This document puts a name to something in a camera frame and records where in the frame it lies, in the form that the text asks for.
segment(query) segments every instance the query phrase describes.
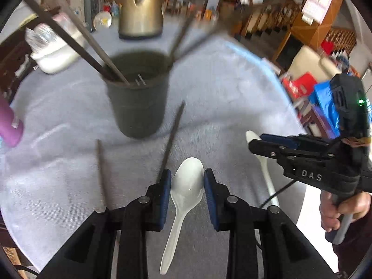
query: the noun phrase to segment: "purple bottle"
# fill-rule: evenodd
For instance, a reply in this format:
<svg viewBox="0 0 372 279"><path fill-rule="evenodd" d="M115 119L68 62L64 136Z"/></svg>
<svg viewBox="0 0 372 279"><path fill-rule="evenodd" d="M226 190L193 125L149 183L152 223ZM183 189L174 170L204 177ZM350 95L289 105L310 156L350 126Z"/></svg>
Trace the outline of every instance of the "purple bottle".
<svg viewBox="0 0 372 279"><path fill-rule="evenodd" d="M0 95L0 138L10 147L15 147L21 140L23 123L14 115L8 102Z"/></svg>

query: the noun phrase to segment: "white plastic spoon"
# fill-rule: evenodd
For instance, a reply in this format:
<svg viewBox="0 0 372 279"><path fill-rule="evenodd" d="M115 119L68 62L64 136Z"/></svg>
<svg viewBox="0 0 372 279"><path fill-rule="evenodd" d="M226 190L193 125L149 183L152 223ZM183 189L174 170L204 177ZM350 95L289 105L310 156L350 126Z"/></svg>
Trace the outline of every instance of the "white plastic spoon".
<svg viewBox="0 0 372 279"><path fill-rule="evenodd" d="M176 206L176 217L161 259L160 274L162 275L167 273L172 263L185 216L202 200L203 175L203 164L195 157L185 159L174 175L170 196Z"/></svg>
<svg viewBox="0 0 372 279"><path fill-rule="evenodd" d="M251 140L261 140L261 138L256 133L254 133L253 131L247 131L246 132L246 140L247 140L247 143L249 144L251 142ZM263 178L265 179L266 186L267 186L267 189L269 191L269 195L272 196L272 195L275 194L276 191L275 191L273 182L272 182L270 174L269 174L269 169L267 167L267 157L261 156L261 155L256 155L256 154L255 154L255 156L260 161ZM275 206L279 206L278 198L274 197L271 200L271 203Z"/></svg>

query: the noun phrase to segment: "hand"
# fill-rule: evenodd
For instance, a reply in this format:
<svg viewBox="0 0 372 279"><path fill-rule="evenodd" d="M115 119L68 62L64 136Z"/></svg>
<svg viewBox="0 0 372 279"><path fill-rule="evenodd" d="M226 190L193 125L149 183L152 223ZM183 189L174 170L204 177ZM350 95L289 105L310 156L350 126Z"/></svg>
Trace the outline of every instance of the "hand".
<svg viewBox="0 0 372 279"><path fill-rule="evenodd" d="M322 191L320 195L319 211L321 226L326 232L340 228L340 221L338 218L341 214L354 214L354 222L366 216L371 205L371 195L366 192L354 195L343 201L338 207L332 204L331 196L332 194L326 191Z"/></svg>

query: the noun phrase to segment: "kettle base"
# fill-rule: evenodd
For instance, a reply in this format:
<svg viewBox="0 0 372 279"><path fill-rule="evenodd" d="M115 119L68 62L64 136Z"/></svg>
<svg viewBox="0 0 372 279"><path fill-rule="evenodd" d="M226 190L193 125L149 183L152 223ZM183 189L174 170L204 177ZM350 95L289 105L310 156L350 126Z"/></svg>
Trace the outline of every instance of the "kettle base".
<svg viewBox="0 0 372 279"><path fill-rule="evenodd" d="M124 34L119 33L119 38L122 40L146 40L146 39L152 39L152 38L159 37L161 36L162 33L163 33L162 30L158 33L151 34L148 36L129 36L129 35L124 35Z"/></svg>

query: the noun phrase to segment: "round table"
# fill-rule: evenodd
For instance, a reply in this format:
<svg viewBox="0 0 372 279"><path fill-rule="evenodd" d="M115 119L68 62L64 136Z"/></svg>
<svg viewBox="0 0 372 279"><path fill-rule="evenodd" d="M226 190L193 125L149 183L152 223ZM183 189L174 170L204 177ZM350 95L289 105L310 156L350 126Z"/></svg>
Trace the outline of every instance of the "round table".
<svg viewBox="0 0 372 279"><path fill-rule="evenodd" d="M94 37L109 55L139 48L167 52L177 28L165 24L160 38L144 41L119 40L115 29ZM186 42L203 33L192 29ZM88 51L102 62L91 48ZM36 70L23 81L12 107L25 122L25 132L20 144L2 155L0 207L9 233L37 269L100 201L96 139L103 145L108 205L125 206L156 181L182 100L186 107L167 168L174 175L184 159L194 156L205 169L213 169L231 194L258 206L269 194L259 161L247 148L245 131L287 136L304 130L276 75L237 42L213 37L175 64L163 124L143 140L119 131L105 83L83 59L55 75ZM277 190L290 181L274 160L269 170ZM296 183L279 196L281 208L295 222L305 189ZM185 218L167 275L159 274L174 216L170 200L163 231L148 234L149 277L225 278L229 234L214 231L205 197Z"/></svg>

